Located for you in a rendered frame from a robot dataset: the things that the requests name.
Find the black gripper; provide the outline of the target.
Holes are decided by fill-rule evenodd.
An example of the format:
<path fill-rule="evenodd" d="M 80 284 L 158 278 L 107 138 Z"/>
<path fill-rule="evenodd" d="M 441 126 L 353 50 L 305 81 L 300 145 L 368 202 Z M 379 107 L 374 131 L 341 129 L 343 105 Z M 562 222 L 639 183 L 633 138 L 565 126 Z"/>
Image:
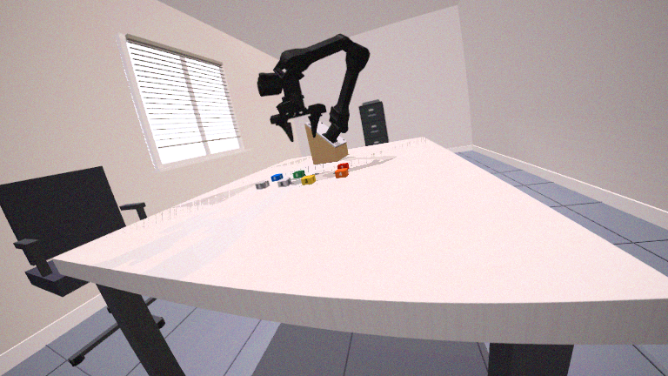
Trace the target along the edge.
<path fill-rule="evenodd" d="M 284 132 L 288 136 L 289 140 L 293 142 L 293 134 L 292 134 L 292 129 L 291 129 L 291 122 L 288 122 L 289 119 L 293 119 L 299 116 L 303 116 L 306 114 L 310 114 L 308 116 L 310 122 L 311 122 L 311 132 L 312 136 L 315 138 L 316 133 L 317 133 L 317 124 L 319 121 L 320 116 L 323 116 L 321 113 L 326 112 L 326 108 L 323 104 L 314 104 L 308 106 L 308 109 L 304 108 L 304 95 L 302 91 L 289 91 L 284 93 L 284 96 L 287 98 L 291 97 L 291 93 L 297 94 L 299 97 L 300 105 L 301 108 L 296 108 L 292 113 L 285 114 L 284 116 L 281 117 L 280 114 L 273 115 L 271 116 L 271 124 L 275 124 L 276 126 L 281 126 L 284 129 Z M 299 112 L 302 112 L 301 114 Z"/>

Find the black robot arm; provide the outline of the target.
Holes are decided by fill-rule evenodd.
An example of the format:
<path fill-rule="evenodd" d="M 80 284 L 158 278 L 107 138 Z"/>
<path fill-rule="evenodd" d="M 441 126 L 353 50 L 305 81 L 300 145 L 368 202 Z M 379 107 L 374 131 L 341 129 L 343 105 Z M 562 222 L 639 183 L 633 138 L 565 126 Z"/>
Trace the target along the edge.
<path fill-rule="evenodd" d="M 366 66 L 370 58 L 371 53 L 367 48 L 354 43 L 343 34 L 337 34 L 335 37 L 325 39 L 308 48 L 284 51 L 273 69 L 274 72 L 259 72 L 257 81 L 257 89 L 261 97 L 276 96 L 281 94 L 282 90 L 284 93 L 301 91 L 299 80 L 304 77 L 302 72 L 306 71 L 317 60 L 341 50 L 346 52 L 347 70 L 338 102 L 334 107 L 331 107 L 329 113 L 331 126 L 326 133 L 322 134 L 332 143 L 337 142 L 337 137 L 341 132 L 346 133 L 349 130 L 349 105 L 357 83 L 358 73 Z M 301 108 L 300 99 L 295 93 L 291 93 L 291 97 L 287 99 L 282 97 L 282 100 L 283 102 L 276 106 L 281 117 L 292 113 L 296 108 Z"/>

